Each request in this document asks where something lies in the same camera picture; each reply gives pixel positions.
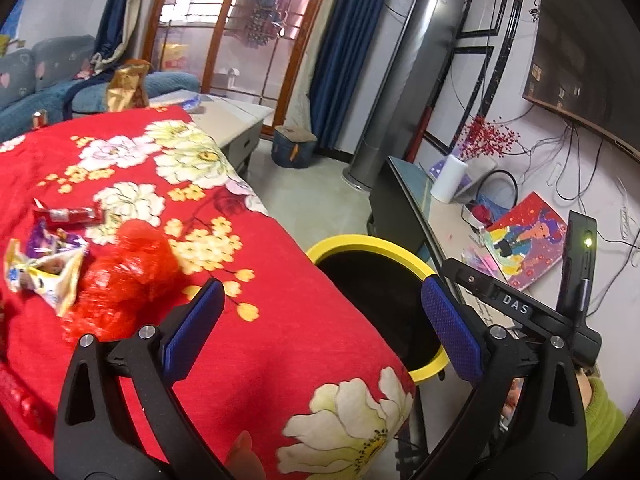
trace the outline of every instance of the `white peony print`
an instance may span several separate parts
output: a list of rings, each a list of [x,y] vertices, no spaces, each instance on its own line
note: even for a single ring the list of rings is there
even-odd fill
[[[153,184],[118,182],[94,195],[104,209],[104,222],[88,227],[86,236],[97,244],[112,244],[118,227],[126,220],[139,218],[154,227],[160,225],[160,213],[164,211],[164,198],[155,194]]]
[[[131,168],[142,164],[150,153],[159,152],[161,147],[149,136],[116,136],[109,140],[92,140],[80,153],[79,168],[87,171],[104,170],[110,166]]]
[[[2,144],[0,144],[0,153],[10,152],[18,144],[23,143],[24,139],[26,139],[26,136],[20,135],[20,136],[14,137],[13,139],[6,140]]]
[[[236,171],[216,143],[211,138],[209,141],[183,145],[156,156],[156,173],[169,184],[193,182],[202,189],[224,186],[229,175]]]
[[[414,402],[390,367],[380,372],[378,386],[386,395],[380,402],[358,378],[320,386],[309,403],[312,414],[292,416],[282,431],[300,442],[278,450],[278,470],[311,473],[307,480],[361,478]]]
[[[168,119],[156,121],[145,127],[145,135],[152,137],[164,148],[188,148],[193,145],[215,142],[196,123]]]
[[[230,174],[228,180],[225,182],[226,188],[234,195],[245,195],[244,205],[249,211],[255,211],[262,213],[265,216],[269,216],[269,212],[262,204],[262,201],[258,198],[254,190],[249,186],[237,173]]]

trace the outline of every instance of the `green sleeve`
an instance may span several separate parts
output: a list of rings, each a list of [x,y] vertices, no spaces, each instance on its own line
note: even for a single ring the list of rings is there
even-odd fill
[[[626,423],[625,416],[609,400],[604,383],[598,378],[589,378],[593,396],[584,411],[587,421],[588,468],[591,468],[613,443]]]

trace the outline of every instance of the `paper towel roll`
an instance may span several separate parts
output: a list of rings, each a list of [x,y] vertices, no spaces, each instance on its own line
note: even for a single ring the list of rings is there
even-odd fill
[[[431,188],[431,196],[439,202],[448,204],[456,194],[456,190],[465,176],[466,162],[453,155],[447,157],[438,179]]]

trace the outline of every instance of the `purple snack wrapper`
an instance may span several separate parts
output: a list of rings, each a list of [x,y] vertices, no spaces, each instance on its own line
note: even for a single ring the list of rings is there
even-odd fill
[[[58,229],[56,234],[49,233],[44,220],[41,220],[31,230],[25,255],[27,258],[38,259],[72,249],[85,248],[86,250],[87,247],[87,242],[80,235],[67,233],[62,229]]]

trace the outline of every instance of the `hand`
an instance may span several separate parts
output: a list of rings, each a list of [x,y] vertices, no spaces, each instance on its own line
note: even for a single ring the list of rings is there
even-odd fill
[[[266,480],[262,462],[252,451],[251,435],[240,433],[226,456],[225,467],[236,480]]]
[[[578,379],[578,387],[580,388],[580,396],[582,397],[582,406],[586,410],[587,406],[591,402],[591,396],[593,395],[591,384],[587,376],[584,374],[583,370],[576,372],[575,376]],[[511,389],[507,394],[507,400],[504,402],[504,406],[502,407],[503,416],[511,418],[514,410],[516,409],[516,406],[518,405],[518,400],[520,400],[521,392],[522,380],[514,379],[511,382]]]

